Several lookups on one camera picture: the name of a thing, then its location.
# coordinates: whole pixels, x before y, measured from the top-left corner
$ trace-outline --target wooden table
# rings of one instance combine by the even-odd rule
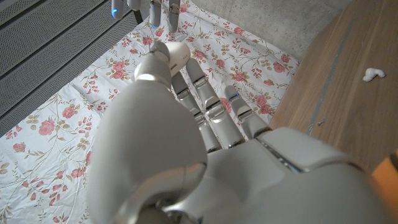
[[[387,76],[366,83],[367,68]],[[270,127],[303,131],[372,171],[398,148],[397,73],[398,1],[353,1],[308,48]]]

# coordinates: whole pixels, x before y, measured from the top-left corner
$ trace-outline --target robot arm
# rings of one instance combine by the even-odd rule
[[[347,155],[271,131],[227,86],[245,142],[189,53],[156,42],[104,114],[88,177],[95,223],[394,223]],[[185,64],[214,132],[178,72]]]
[[[127,5],[134,12],[139,11],[141,0],[127,0]],[[120,20],[123,17],[124,0],[112,0],[112,16]],[[160,25],[160,15],[162,14],[162,1],[151,0],[149,4],[149,22],[156,28]],[[178,27],[178,17],[180,15],[180,0],[169,1],[169,30],[174,33]]]

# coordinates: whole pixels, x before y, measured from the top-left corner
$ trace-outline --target gray perforated panel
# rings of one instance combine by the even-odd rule
[[[62,69],[54,73],[44,84],[26,96],[13,109],[0,119],[0,136],[5,134],[33,110],[38,108],[55,92],[72,81],[79,73],[104,54],[117,41],[137,26],[132,11],[98,37],[90,46],[70,60]]]
[[[40,0],[20,0],[15,2],[14,4],[11,4],[0,12],[0,25],[3,25],[9,19],[18,15],[18,13],[22,12],[23,10],[29,8],[39,1]]]
[[[1,79],[0,96],[5,97],[0,101],[0,116],[111,27],[116,21],[110,8],[108,1]]]
[[[6,73],[101,2],[103,0],[46,1],[0,30],[0,75]]]

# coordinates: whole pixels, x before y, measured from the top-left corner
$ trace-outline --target white blob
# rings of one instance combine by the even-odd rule
[[[366,82],[370,82],[377,75],[380,76],[380,78],[384,78],[386,76],[386,74],[380,69],[368,68],[368,69],[366,69],[365,76],[363,77],[363,80]]]

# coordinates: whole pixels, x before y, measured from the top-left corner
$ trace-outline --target white fabric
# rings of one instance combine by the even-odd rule
[[[0,223],[91,223],[85,195],[96,129],[155,40],[189,46],[235,121],[226,85],[270,121],[296,59],[190,1],[182,1],[178,32],[171,34],[167,8],[159,28],[145,20],[0,139]]]

